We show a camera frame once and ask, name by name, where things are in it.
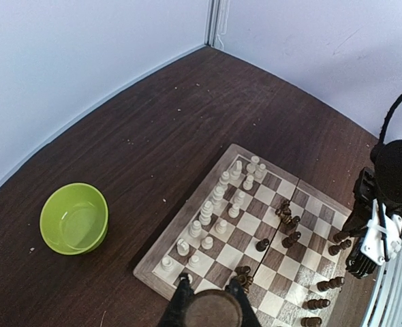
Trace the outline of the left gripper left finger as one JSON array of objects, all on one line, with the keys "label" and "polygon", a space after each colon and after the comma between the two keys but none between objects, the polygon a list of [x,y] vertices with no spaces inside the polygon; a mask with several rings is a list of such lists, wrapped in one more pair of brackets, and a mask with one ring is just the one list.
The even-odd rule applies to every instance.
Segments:
[{"label": "left gripper left finger", "polygon": [[194,296],[194,290],[188,274],[179,275],[179,284],[174,292],[164,314],[162,315],[158,326],[181,327],[183,326],[183,312],[186,305]]}]

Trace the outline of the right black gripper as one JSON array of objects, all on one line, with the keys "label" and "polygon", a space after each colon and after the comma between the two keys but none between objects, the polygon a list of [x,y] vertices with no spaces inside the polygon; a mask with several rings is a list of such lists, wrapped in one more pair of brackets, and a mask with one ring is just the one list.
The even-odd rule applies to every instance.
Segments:
[{"label": "right black gripper", "polygon": [[354,205],[347,221],[343,224],[342,231],[346,232],[356,241],[345,264],[346,271],[357,279],[362,279],[372,274],[377,264],[361,252],[361,246],[368,231],[367,223],[372,219],[374,203],[379,205],[377,197],[377,185],[374,171],[364,167],[354,184]]}]

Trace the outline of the wooden chess board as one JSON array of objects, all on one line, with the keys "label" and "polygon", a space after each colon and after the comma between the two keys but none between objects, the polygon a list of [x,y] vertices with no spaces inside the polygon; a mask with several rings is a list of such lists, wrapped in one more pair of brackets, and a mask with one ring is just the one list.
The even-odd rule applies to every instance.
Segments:
[{"label": "wooden chess board", "polygon": [[[297,224],[275,214],[290,201]],[[317,284],[345,275],[347,250],[331,255],[333,236],[350,210],[298,177],[232,144],[134,269],[134,276],[171,299],[181,273],[194,291],[224,288],[250,268],[249,301],[263,326],[300,326],[305,317],[330,325],[339,289]]]}]

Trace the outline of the dark chess piece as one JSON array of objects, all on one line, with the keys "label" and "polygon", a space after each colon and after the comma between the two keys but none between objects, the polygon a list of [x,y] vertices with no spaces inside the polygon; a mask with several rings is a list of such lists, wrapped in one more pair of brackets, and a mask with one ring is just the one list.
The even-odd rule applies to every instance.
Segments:
[{"label": "dark chess piece", "polygon": [[223,290],[197,293],[183,309],[183,326],[241,326],[243,312],[238,301]]}]

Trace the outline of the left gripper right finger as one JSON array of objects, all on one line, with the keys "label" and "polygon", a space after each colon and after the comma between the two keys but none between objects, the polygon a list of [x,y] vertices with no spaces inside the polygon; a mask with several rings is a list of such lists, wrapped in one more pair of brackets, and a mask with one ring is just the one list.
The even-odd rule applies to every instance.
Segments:
[{"label": "left gripper right finger", "polygon": [[231,278],[226,286],[226,292],[231,294],[239,303],[242,311],[242,327],[260,327],[256,314],[254,313],[251,304],[236,277]]}]

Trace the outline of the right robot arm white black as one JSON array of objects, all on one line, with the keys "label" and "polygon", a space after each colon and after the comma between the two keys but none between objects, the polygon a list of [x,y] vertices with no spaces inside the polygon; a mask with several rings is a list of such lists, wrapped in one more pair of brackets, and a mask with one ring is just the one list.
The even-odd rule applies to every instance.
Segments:
[{"label": "right robot arm white black", "polygon": [[371,150],[372,168],[360,171],[354,184],[353,210],[336,234],[338,242],[355,238],[346,270],[362,279],[396,258],[402,248],[402,140],[386,142],[386,132],[402,94],[390,107]]}]

